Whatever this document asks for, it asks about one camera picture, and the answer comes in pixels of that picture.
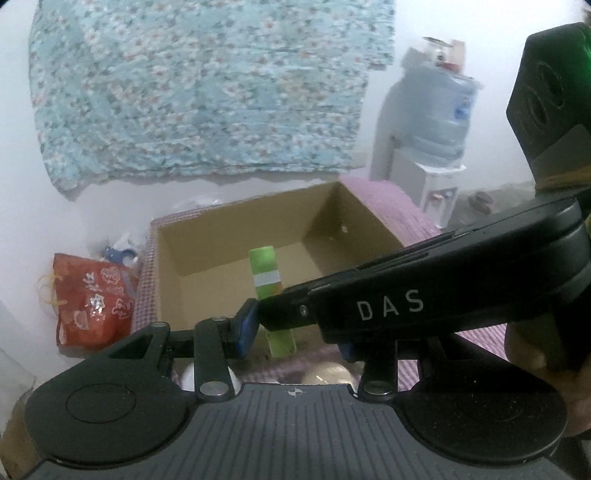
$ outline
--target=plastic bag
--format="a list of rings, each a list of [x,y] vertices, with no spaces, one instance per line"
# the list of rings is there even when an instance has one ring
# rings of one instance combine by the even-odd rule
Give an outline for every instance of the plastic bag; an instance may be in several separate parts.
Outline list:
[[[131,331],[138,277],[108,262],[55,254],[58,346],[100,349]]]

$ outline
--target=gray ribbed plate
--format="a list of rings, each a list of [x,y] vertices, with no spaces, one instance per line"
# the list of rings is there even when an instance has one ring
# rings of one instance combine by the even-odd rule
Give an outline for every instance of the gray ribbed plate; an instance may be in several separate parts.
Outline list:
[[[197,409],[176,440],[133,465],[80,471],[44,462],[28,480],[570,480],[546,459],[477,468],[415,440],[391,407],[346,385],[247,384]]]

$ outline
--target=silver bolt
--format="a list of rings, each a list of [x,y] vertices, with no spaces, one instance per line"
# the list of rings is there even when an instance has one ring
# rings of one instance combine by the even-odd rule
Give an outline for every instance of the silver bolt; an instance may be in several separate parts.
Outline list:
[[[363,389],[366,393],[370,395],[384,396],[392,392],[392,385],[390,385],[388,382],[383,382],[381,380],[372,380],[370,382],[367,382],[363,386]]]
[[[201,387],[199,387],[199,391],[208,397],[221,397],[225,395],[230,388],[223,382],[205,382]]]

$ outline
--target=cardboard box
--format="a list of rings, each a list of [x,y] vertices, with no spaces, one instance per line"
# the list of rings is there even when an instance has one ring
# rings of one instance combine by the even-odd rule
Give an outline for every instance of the cardboard box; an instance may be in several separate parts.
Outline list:
[[[159,228],[156,241],[158,319],[173,330],[191,329],[212,316],[232,317],[256,297],[248,261],[252,248],[275,247],[288,287],[401,247],[340,183],[207,209]],[[313,329],[316,333],[310,328],[296,333],[298,349],[311,340],[322,343]]]

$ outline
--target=checkered cloth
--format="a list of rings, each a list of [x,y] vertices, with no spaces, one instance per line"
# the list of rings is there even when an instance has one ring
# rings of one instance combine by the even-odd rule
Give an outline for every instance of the checkered cloth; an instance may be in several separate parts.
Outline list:
[[[341,177],[340,181],[382,221],[403,246],[407,247],[440,233],[398,186],[387,181],[369,181],[348,176]],[[150,237],[146,246],[144,266],[139,280],[132,331],[139,330],[157,319],[155,296],[157,276],[156,233],[158,229],[171,223],[195,218],[202,211],[203,209],[196,209],[175,213],[152,222]],[[463,332],[461,335],[492,353],[505,358],[503,348],[504,325],[471,330],[470,332]],[[274,362],[271,367],[258,371],[240,371],[239,366],[235,367],[235,369],[237,369],[236,374],[241,381],[297,383],[295,380],[298,376],[302,377],[312,366],[324,362],[343,362],[336,346],[327,345],[316,352],[301,352],[293,358]],[[408,389],[417,382],[416,362],[401,361],[398,370],[400,389]]]

